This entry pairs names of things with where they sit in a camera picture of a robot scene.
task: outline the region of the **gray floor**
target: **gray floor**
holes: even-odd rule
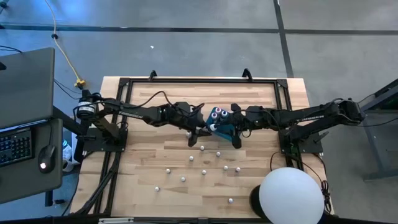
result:
[[[57,22],[76,26],[277,28],[271,0],[85,0],[50,1]],[[397,30],[395,0],[280,0],[286,29]],[[52,25],[44,1],[10,0],[0,24]],[[78,73],[98,91],[106,75],[201,75],[286,77],[279,34],[71,32],[60,42]],[[0,45],[23,51],[54,47],[50,31],[0,30]],[[311,105],[336,97],[361,100],[396,79],[398,35],[287,35],[294,77],[304,78]],[[75,78],[56,50],[55,77]],[[58,88],[54,103],[71,114],[76,105]],[[398,222],[398,178],[364,182],[376,162],[363,128],[331,128],[322,143],[337,215]],[[71,195],[76,179],[64,180]],[[0,205],[0,220],[60,215],[43,209],[36,195]]]

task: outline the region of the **yellow cable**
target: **yellow cable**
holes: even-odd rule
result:
[[[54,11],[52,10],[52,8],[51,8],[49,2],[47,2],[47,0],[44,0],[44,1],[45,1],[45,3],[47,4],[47,6],[49,7],[49,9],[51,10],[52,19],[53,19],[53,21],[54,21],[54,31],[53,31],[53,34],[56,35],[56,34],[57,34],[57,23],[55,22],[55,14],[54,14]],[[62,48],[59,46],[59,44],[58,44],[56,38],[53,38],[53,40],[54,40],[54,42],[55,42],[55,45],[57,45],[58,49],[60,49],[60,51],[62,52],[63,56],[64,56],[65,59],[67,60],[69,66],[72,68],[72,70],[73,70],[73,72],[74,72],[74,74],[75,74],[75,76],[76,76],[76,78],[77,78],[77,83],[81,83],[81,82],[84,83],[84,80],[81,80],[81,79],[79,78],[79,76],[78,76],[78,74],[77,74],[75,68],[73,67],[72,63],[70,63],[69,58],[68,58],[68,56],[66,55],[66,53],[65,53],[65,52],[62,50]]]

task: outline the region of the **wooden tabletop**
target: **wooden tabletop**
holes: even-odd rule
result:
[[[119,78],[104,77],[103,97],[116,97]],[[293,110],[308,107],[303,79],[287,81]],[[130,103],[143,103],[160,90],[167,93],[171,102],[205,103],[202,109],[205,119],[213,107],[229,110],[231,103],[242,109],[250,105],[276,107],[273,85],[250,83],[135,83]],[[165,98],[158,95],[146,106],[164,103]],[[233,148],[218,136],[199,138],[193,147],[188,147],[184,130],[174,126],[155,128],[132,118],[127,121],[129,135],[119,166],[112,216],[258,218],[250,209],[249,194],[270,172],[271,155],[280,151],[275,131],[253,131],[250,138],[242,138],[241,149]],[[190,156],[194,157],[193,161],[189,160]],[[97,187],[103,157],[103,152],[95,152],[83,161],[71,212],[81,208]],[[304,163],[326,179],[324,168],[314,155],[302,157]],[[276,154],[272,167],[284,166],[284,157]],[[235,172],[237,167],[241,168],[239,173]],[[202,175],[202,170],[206,170],[206,175]],[[305,170],[320,184],[311,170]],[[108,188],[104,192],[102,208]]]

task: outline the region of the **black keyboard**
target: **black keyboard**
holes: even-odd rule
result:
[[[30,128],[0,133],[0,167],[32,158],[31,139]]]

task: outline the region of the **white globe lamp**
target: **white globe lamp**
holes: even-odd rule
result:
[[[290,167],[270,172],[250,194],[254,213],[273,224],[317,224],[323,214],[323,200],[312,177]]]

